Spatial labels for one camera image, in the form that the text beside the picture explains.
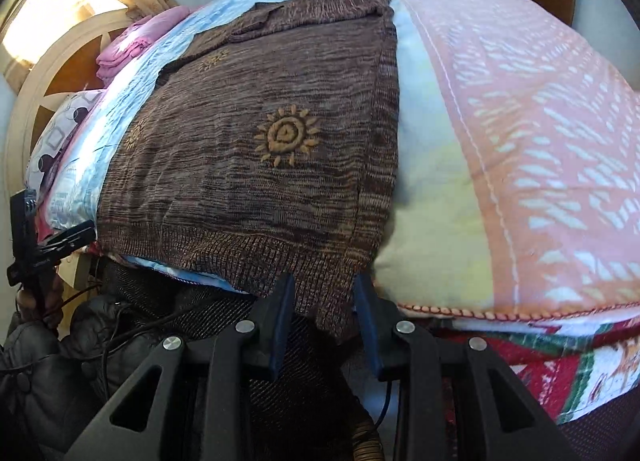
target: wooden headboard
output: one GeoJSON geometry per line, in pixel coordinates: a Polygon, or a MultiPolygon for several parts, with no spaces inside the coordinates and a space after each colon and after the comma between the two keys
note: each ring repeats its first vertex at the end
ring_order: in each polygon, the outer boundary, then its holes
{"type": "Polygon", "coordinates": [[[31,151],[70,92],[103,89],[95,59],[130,24],[125,9],[101,13],[67,31],[27,76],[16,98],[4,144],[7,195],[24,188],[31,151]]]}

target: bed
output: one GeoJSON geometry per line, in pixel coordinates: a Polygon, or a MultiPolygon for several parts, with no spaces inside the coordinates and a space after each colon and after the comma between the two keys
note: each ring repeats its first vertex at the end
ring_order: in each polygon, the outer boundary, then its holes
{"type": "MultiPolygon", "coordinates": [[[[195,34],[230,22],[255,2],[277,1],[216,0],[127,66],[65,153],[47,222],[66,228],[95,220],[102,183],[130,122],[159,70],[182,55],[195,34]]],[[[640,231],[633,163],[638,95],[584,39],[528,0],[392,0],[391,7],[398,34],[399,171],[391,222],[374,263],[381,291],[409,316],[500,332],[517,343],[552,348],[553,342],[562,349],[613,328],[633,334],[640,265],[625,250],[640,231]],[[557,145],[549,152],[552,141],[557,145]],[[598,145],[607,151],[597,154],[598,145]],[[587,226],[598,231],[583,238],[587,226]],[[625,244],[601,245],[614,239],[625,244]]],[[[100,41],[127,22],[121,11],[93,17],[36,65],[10,122],[10,191],[22,186],[34,138],[46,123],[43,106],[55,108],[61,93],[95,84],[95,69],[78,66],[74,88],[54,88],[54,78],[90,43],[95,59],[100,41]]],[[[125,259],[234,289],[212,271],[186,271],[154,257],[125,259]]],[[[596,360],[577,383],[580,394],[570,398],[563,389],[555,403],[566,406],[546,407],[559,421],[623,394],[640,375],[640,362],[616,346],[578,355],[569,369],[574,375],[587,356],[596,360]],[[594,396],[590,387],[600,375],[607,389],[594,396]]],[[[520,373],[548,378],[539,358],[530,364],[515,358],[520,373]]],[[[540,386],[541,394],[549,393],[548,381],[540,386]]]]}

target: metal bolt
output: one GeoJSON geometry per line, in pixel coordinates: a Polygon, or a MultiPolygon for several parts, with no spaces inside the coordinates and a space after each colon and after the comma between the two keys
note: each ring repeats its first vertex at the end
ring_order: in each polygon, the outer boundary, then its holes
{"type": "Polygon", "coordinates": [[[409,320],[400,320],[396,324],[396,331],[403,335],[410,335],[415,331],[415,325],[413,322],[409,322],[409,320]]]}
{"type": "Polygon", "coordinates": [[[484,351],[486,349],[486,342],[479,336],[474,336],[469,339],[469,347],[474,351],[484,351]]]}
{"type": "Polygon", "coordinates": [[[236,324],[236,331],[239,333],[250,333],[255,329],[255,324],[251,320],[240,320],[236,324]]]}
{"type": "Polygon", "coordinates": [[[162,347],[164,347],[167,351],[173,351],[182,345],[182,340],[177,336],[170,336],[169,338],[165,338],[164,342],[162,342],[162,347]]]}

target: bed frame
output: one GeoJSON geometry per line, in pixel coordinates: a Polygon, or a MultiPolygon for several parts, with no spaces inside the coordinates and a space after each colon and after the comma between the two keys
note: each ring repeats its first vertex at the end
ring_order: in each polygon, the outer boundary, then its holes
{"type": "MultiPolygon", "coordinates": [[[[4,183],[8,197],[24,188],[24,172],[31,151],[49,120],[71,92],[103,89],[95,73],[95,59],[110,42],[120,35],[132,20],[126,9],[101,13],[77,24],[60,37],[34,65],[16,98],[4,143],[4,183]]],[[[62,261],[58,274],[68,291],[86,285],[86,255],[73,253],[62,261]]],[[[73,307],[65,308],[67,314],[73,307]]]]}

